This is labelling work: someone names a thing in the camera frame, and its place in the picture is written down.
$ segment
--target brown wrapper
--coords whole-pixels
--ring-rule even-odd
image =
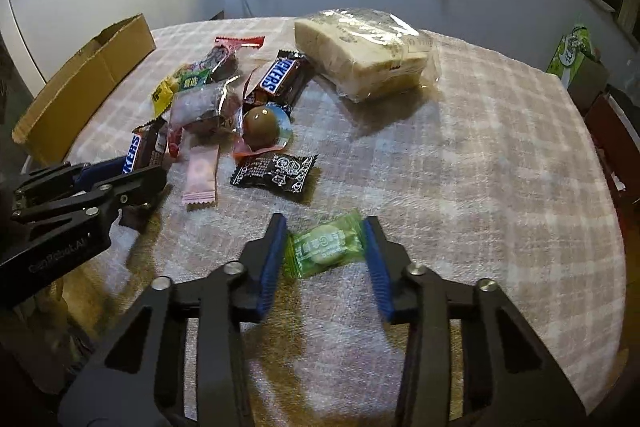
[[[156,118],[133,130],[129,152],[125,158],[123,174],[151,165],[162,165],[166,149],[166,122]]]
[[[244,101],[250,107],[264,105],[267,102],[274,102],[282,107],[293,107],[311,74],[311,64],[305,55],[280,50],[260,83]]]
[[[267,152],[246,158],[231,176],[236,187],[264,187],[283,195],[301,198],[309,171],[318,155],[290,156]]]

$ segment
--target black candy wrapper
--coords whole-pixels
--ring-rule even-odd
[[[290,156],[266,152],[247,157],[231,176],[236,187],[264,187],[295,198],[302,197],[309,171],[318,155]]]

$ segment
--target screw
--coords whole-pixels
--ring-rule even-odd
[[[422,263],[411,263],[406,267],[407,272],[411,275],[424,275],[427,273],[427,269],[426,264]]]
[[[498,289],[498,283],[493,279],[481,279],[478,281],[481,292],[492,292]]]
[[[238,261],[231,261],[231,263],[225,264],[224,271],[227,275],[238,275],[244,271],[244,264]]]
[[[156,277],[154,281],[151,283],[151,288],[154,290],[166,290],[171,286],[171,279],[169,277],[165,277],[164,275],[160,277]]]

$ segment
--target pink candy wrapper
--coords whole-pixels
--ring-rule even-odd
[[[187,184],[182,194],[183,204],[216,202],[216,170],[218,145],[193,147],[187,168]]]

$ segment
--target chocolate bar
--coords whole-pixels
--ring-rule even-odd
[[[309,77],[310,64],[300,52],[280,50],[278,58],[255,89],[254,99],[293,106]]]
[[[166,149],[166,122],[156,118],[136,127],[122,168],[123,174],[151,165],[162,165]]]

